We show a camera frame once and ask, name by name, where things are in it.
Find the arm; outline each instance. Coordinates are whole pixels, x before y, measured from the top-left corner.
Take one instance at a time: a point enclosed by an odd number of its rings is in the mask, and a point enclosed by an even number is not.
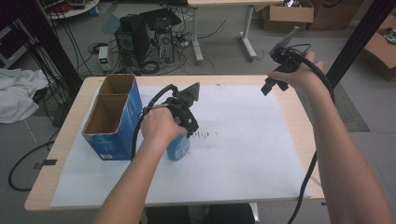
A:
[[[314,61],[314,53],[306,58]],[[317,63],[322,69],[323,62]],[[320,79],[305,65],[293,74],[272,72],[307,98],[318,168],[332,223],[393,223],[387,198],[369,164],[350,137]]]
[[[149,185],[163,152],[174,138],[187,132],[175,124],[167,108],[150,110],[141,127],[143,143],[93,223],[139,223]]]

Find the forearm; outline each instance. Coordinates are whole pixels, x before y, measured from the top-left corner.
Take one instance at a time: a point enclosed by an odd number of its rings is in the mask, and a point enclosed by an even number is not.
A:
[[[149,185],[163,154],[161,148],[166,147],[164,142],[143,141],[94,223],[139,223]]]
[[[306,94],[333,223],[393,223],[387,199],[326,91]]]

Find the hand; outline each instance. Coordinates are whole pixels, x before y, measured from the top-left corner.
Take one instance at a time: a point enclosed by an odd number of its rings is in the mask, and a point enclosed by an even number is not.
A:
[[[305,56],[310,62],[315,61],[315,52],[309,51]],[[319,61],[314,63],[320,70],[323,70],[324,62]],[[294,89],[302,91],[305,95],[315,94],[319,91],[327,91],[326,87],[323,85],[321,80],[317,75],[312,72],[312,70],[306,66],[304,63],[300,65],[298,70],[294,73],[281,73],[281,72],[270,72],[268,77],[275,80],[281,80],[290,84]]]
[[[151,109],[144,117],[141,129],[145,139],[160,139],[168,144],[178,135],[187,133],[186,128],[175,123],[166,107]]]

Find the black pole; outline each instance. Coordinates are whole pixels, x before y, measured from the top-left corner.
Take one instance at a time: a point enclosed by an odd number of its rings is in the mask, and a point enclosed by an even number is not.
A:
[[[333,88],[395,6],[396,0],[374,0],[327,73]]]

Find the cardboard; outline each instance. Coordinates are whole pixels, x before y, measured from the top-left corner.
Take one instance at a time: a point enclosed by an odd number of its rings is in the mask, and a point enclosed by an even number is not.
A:
[[[103,161],[132,158],[132,136],[142,111],[133,75],[108,75],[82,135]]]
[[[314,21],[309,31],[343,30],[361,7],[363,0],[311,0],[315,9]]]
[[[264,30],[290,31],[294,26],[305,30],[306,24],[314,19],[314,7],[309,0],[300,1],[303,7],[280,7],[275,5],[258,5],[255,10],[261,13]]]
[[[396,29],[396,17],[388,16],[361,52],[361,59],[387,81],[396,81],[396,45],[383,36],[389,29]]]

